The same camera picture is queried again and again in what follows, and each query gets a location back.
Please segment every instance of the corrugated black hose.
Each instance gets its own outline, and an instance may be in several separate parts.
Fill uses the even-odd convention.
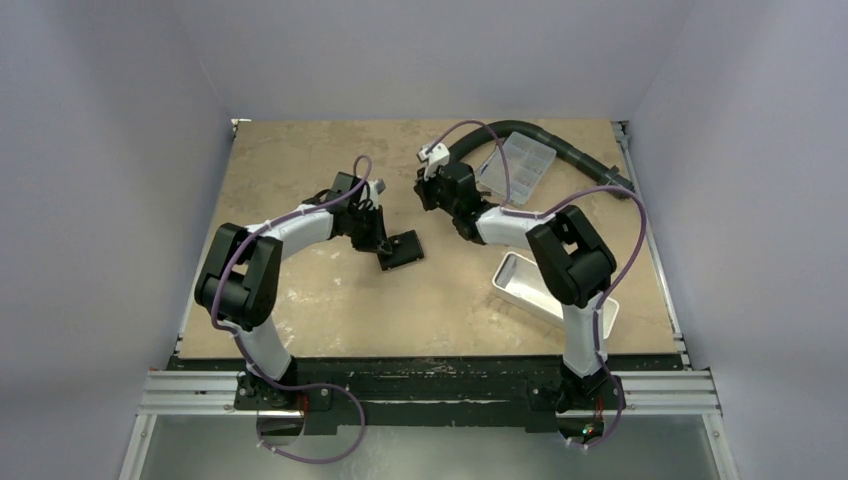
[[[518,132],[553,148],[556,150],[557,157],[574,165],[578,170],[586,174],[586,176],[597,182],[598,185],[615,185],[626,188],[631,192],[635,191],[633,182],[622,177],[619,174],[618,167],[607,168],[603,163],[581,152],[574,145],[538,125],[520,120],[501,120],[490,123],[489,127],[494,130],[498,138],[506,138],[512,132]],[[478,128],[450,146],[448,149],[450,151],[450,161],[461,161],[469,153],[491,141],[491,134],[482,127]],[[618,194],[613,195],[620,199],[627,198]]]

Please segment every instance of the white wall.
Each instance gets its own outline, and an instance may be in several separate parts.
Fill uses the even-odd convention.
[[[0,110],[0,478],[115,478],[228,117],[167,0],[0,2]]]
[[[234,117],[629,118],[694,0],[176,0]]]
[[[700,0],[636,171],[744,478],[848,470],[848,4]]]

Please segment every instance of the robot arm with black joint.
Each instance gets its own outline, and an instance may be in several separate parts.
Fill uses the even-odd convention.
[[[607,379],[603,322],[593,321],[595,307],[609,288],[615,257],[576,206],[548,216],[516,212],[486,201],[477,190],[471,166],[449,162],[443,144],[422,147],[424,164],[414,190],[425,210],[450,214],[465,240],[530,250],[551,295],[562,304],[566,345],[562,355],[563,399],[559,410],[591,404],[593,392]],[[571,253],[566,246],[576,246]]]
[[[245,350],[242,353],[253,361],[248,364],[252,373],[256,374],[258,367],[282,384],[297,384],[295,360],[283,346],[271,318],[281,262],[310,245],[340,235],[349,237],[355,250],[377,254],[383,270],[423,258],[414,230],[386,236],[379,201],[379,194],[385,189],[381,179],[369,181],[364,188],[327,208],[315,208],[350,192],[359,181],[358,177],[339,172],[330,189],[304,200],[295,209],[302,214],[271,226],[237,260],[238,265],[247,264],[247,270],[243,274],[230,273],[216,320],[240,337]],[[248,235],[262,225],[241,227],[226,223],[215,233],[194,291],[195,301],[210,313],[227,262]]]

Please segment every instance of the wooden table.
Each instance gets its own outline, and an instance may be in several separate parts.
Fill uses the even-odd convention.
[[[606,165],[626,171],[606,120],[532,120]],[[373,254],[354,251],[348,238],[314,245],[283,263],[274,321],[295,356],[438,356],[551,354],[564,332],[500,300],[491,279],[504,247],[459,237],[448,214],[425,212],[412,191],[419,147],[455,120],[244,122],[239,125],[210,232],[224,222],[260,223],[291,211],[328,188],[354,158],[374,160],[382,177],[389,235],[415,229],[426,258],[382,272]],[[472,127],[447,138],[448,146]],[[475,167],[488,144],[465,161]],[[545,210],[569,193],[593,186],[556,160],[525,210]],[[639,230],[632,202],[599,193],[578,201],[618,259],[630,255]],[[642,250],[613,293],[621,304],[608,342],[610,353],[675,352],[669,314],[651,256]],[[207,312],[192,304],[180,356],[238,357],[233,341],[212,329]]]

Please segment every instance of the transparent plastic box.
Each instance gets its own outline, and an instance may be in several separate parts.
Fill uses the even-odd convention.
[[[527,202],[539,179],[554,162],[556,150],[530,137],[513,132],[504,142],[504,153],[509,165],[510,187],[512,187],[509,203],[520,207]],[[475,173],[477,181],[492,193],[501,197],[506,195],[503,162],[497,148]]]

